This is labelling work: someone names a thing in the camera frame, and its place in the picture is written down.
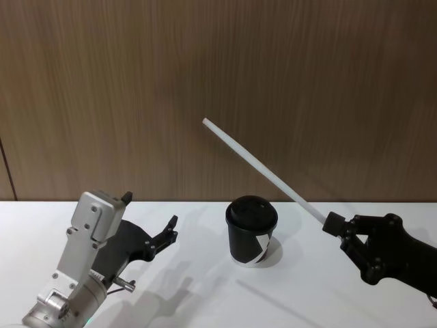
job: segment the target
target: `black cup lid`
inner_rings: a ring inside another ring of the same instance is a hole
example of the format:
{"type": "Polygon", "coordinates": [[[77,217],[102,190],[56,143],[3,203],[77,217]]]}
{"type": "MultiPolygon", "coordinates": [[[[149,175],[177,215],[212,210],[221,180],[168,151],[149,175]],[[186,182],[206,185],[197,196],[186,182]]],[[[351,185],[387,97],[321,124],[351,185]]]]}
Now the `black cup lid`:
{"type": "Polygon", "coordinates": [[[264,198],[243,196],[234,200],[227,207],[226,221],[228,224],[243,230],[262,232],[276,226],[278,214],[264,198]]]}

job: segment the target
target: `wooden wall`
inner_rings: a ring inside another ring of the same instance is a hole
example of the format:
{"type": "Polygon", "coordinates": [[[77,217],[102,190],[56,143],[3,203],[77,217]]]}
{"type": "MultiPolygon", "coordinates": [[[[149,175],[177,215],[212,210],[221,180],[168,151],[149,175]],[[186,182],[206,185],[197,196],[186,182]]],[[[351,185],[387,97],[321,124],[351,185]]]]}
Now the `wooden wall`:
{"type": "Polygon", "coordinates": [[[0,200],[14,200],[14,193],[8,177],[8,171],[0,152],[0,200]]]}
{"type": "Polygon", "coordinates": [[[0,2],[20,200],[437,200],[437,1],[0,2]]]}

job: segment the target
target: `white table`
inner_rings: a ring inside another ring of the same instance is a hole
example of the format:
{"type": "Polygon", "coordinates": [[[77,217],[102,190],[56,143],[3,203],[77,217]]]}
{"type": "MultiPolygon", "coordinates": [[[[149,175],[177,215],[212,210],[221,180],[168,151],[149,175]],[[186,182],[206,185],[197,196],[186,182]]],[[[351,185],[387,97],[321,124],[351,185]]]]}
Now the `white table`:
{"type": "MultiPolygon", "coordinates": [[[[178,241],[124,271],[133,294],[108,296],[89,328],[437,327],[426,296],[394,279],[361,281],[339,240],[295,203],[274,203],[279,223],[261,268],[229,254],[224,202],[137,202],[124,219],[151,235],[173,214],[178,241]]],[[[315,203],[322,213],[396,213],[415,238],[437,242],[437,204],[315,203]]],[[[74,202],[0,202],[0,326],[19,323],[55,269],[74,202]]]]}

